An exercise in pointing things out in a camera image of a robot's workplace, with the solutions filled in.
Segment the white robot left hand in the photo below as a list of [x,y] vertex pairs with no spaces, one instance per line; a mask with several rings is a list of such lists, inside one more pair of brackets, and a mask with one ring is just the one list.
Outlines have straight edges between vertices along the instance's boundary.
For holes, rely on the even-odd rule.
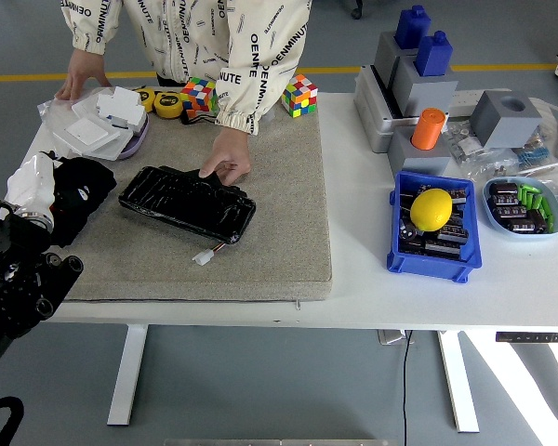
[[16,215],[52,224],[55,187],[53,159],[39,152],[7,180],[6,201],[14,205]]

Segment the person's left hand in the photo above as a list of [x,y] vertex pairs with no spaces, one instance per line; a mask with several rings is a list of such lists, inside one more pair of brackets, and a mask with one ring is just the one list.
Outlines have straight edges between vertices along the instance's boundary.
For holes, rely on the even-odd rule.
[[212,146],[212,152],[199,171],[199,177],[216,173],[225,186],[230,186],[251,170],[248,134],[222,127]]

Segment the person's right hand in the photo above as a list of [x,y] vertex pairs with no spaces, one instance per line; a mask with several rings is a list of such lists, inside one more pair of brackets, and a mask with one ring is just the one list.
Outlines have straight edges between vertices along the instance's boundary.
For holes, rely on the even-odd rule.
[[64,84],[55,94],[55,98],[61,100],[80,99],[85,83],[90,78],[96,79],[103,87],[112,85],[106,76],[102,55],[75,49],[69,61]]

